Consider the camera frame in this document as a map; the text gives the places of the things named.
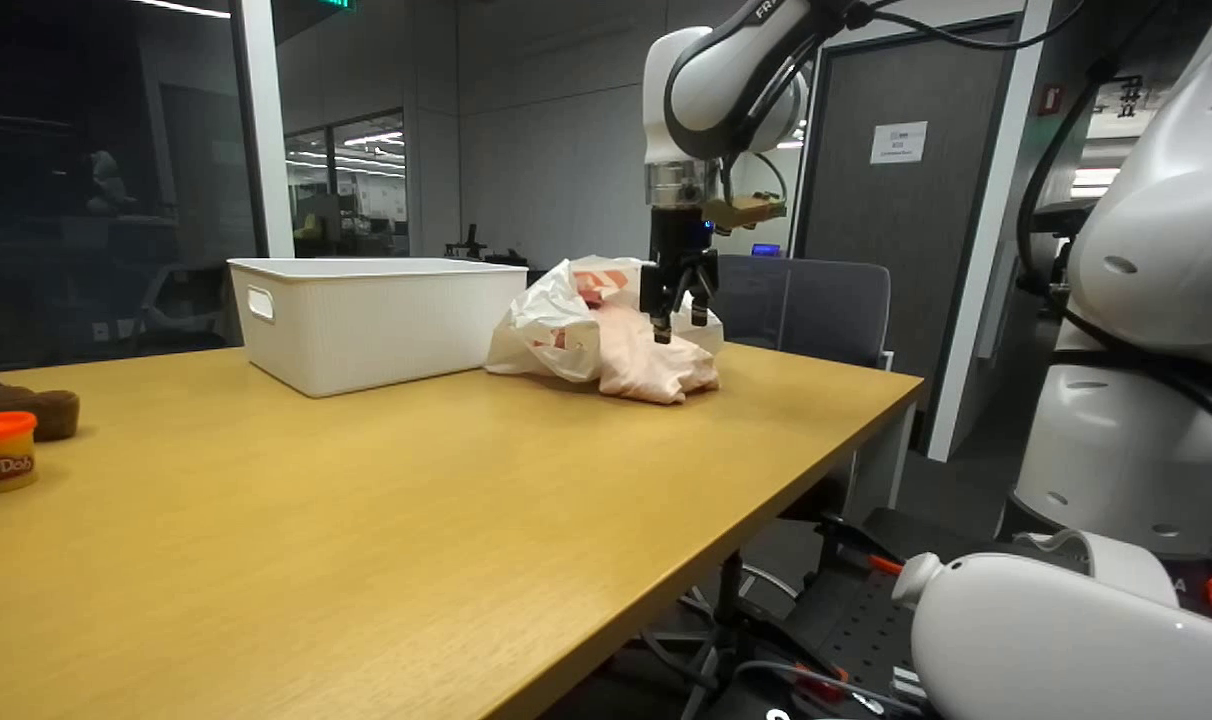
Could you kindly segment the white foreground robot link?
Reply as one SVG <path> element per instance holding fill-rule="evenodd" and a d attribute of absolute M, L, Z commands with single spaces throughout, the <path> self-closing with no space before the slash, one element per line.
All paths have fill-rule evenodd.
<path fill-rule="evenodd" d="M 1212 619 L 1159 560 L 912 554 L 893 599 L 942 720 L 1212 720 Z"/>

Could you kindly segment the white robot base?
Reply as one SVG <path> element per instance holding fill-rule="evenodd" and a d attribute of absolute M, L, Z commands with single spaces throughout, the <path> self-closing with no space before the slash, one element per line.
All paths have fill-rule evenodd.
<path fill-rule="evenodd" d="M 1212 553 L 1212 23 L 1069 252 L 1010 504 Z"/>

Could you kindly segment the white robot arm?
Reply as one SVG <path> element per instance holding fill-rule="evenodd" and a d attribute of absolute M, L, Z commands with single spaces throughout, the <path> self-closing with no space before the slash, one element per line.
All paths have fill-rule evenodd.
<path fill-rule="evenodd" d="M 676 336 L 692 302 L 706 323 L 717 286 L 710 205 L 728 200 L 731 161 L 793 130 L 811 52 L 871 21 L 871 0 L 745 0 L 717 29 L 664 33 L 643 55 L 643 200 L 652 211 L 638 309 L 652 336 Z"/>

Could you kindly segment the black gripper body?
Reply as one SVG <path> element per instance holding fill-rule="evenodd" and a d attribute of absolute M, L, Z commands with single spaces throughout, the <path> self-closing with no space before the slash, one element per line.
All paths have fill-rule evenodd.
<path fill-rule="evenodd" d="M 656 208 L 652 211 L 652 257 L 638 266 L 638 309 L 676 312 L 705 292 L 710 302 L 717 252 L 701 208 Z"/>

